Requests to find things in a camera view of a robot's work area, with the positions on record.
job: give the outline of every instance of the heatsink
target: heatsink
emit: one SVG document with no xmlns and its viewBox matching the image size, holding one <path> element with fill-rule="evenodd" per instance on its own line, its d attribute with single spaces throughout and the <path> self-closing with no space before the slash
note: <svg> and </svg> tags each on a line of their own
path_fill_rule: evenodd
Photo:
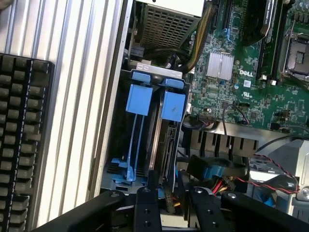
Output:
<svg viewBox="0 0 309 232">
<path fill-rule="evenodd" d="M 207 76 L 229 81 L 232 79 L 234 56 L 228 53 L 211 52 Z"/>
</svg>

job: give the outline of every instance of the metal side panel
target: metal side panel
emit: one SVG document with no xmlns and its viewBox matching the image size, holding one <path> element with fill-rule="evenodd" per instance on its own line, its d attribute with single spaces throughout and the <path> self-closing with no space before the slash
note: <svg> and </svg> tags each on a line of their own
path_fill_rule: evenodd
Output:
<svg viewBox="0 0 309 232">
<path fill-rule="evenodd" d="M 132 2 L 15 0 L 0 13 L 0 52 L 56 65 L 49 133 L 28 229 L 94 196 L 88 189 L 92 162 L 98 139 L 105 145 L 109 138 L 120 72 L 120 65 L 114 63 L 121 62 L 124 51 L 125 41 L 118 45 L 116 41 L 128 25 L 120 17 L 123 12 L 130 14 Z"/>
</svg>

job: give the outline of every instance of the ventilation grille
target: ventilation grille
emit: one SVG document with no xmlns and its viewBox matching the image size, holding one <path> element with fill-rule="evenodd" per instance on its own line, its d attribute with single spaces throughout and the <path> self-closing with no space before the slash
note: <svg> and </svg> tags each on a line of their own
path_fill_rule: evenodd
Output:
<svg viewBox="0 0 309 232">
<path fill-rule="evenodd" d="M 193 31 L 199 18 L 146 5 L 142 46 L 146 49 L 179 46 Z"/>
</svg>

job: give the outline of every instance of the chip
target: chip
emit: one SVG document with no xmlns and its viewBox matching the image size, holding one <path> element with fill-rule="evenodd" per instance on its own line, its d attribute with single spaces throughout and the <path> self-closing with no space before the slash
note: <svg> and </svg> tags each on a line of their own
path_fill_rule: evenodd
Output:
<svg viewBox="0 0 309 232">
<path fill-rule="evenodd" d="M 222 102 L 222 105 L 221 105 L 221 108 L 224 109 L 224 108 L 226 108 L 227 106 L 228 106 L 228 102 L 227 102 L 227 101 L 226 101 L 226 102 L 223 101 L 223 102 Z"/>
<path fill-rule="evenodd" d="M 257 118 L 257 112 L 251 112 L 250 118 L 251 119 L 256 119 Z"/>
</svg>

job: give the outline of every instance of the motherboard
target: motherboard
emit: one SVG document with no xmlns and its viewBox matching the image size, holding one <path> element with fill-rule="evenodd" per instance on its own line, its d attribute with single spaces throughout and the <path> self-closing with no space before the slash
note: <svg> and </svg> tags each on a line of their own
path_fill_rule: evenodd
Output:
<svg viewBox="0 0 309 232">
<path fill-rule="evenodd" d="M 254 19 L 248 22 L 247 11 L 254 8 L 250 2 L 218 1 L 217 16 L 190 77 L 191 116 L 207 114 L 220 121 L 224 108 L 234 104 L 249 120 L 245 126 L 307 135 L 300 127 L 309 128 L 309 1 L 264 1 L 266 10 L 273 11 L 265 13 L 268 31 L 261 30 L 266 34 L 261 40 L 252 35 Z M 249 32 L 250 24 L 254 32 Z M 242 115 L 230 108 L 225 121 L 244 125 Z"/>
</svg>

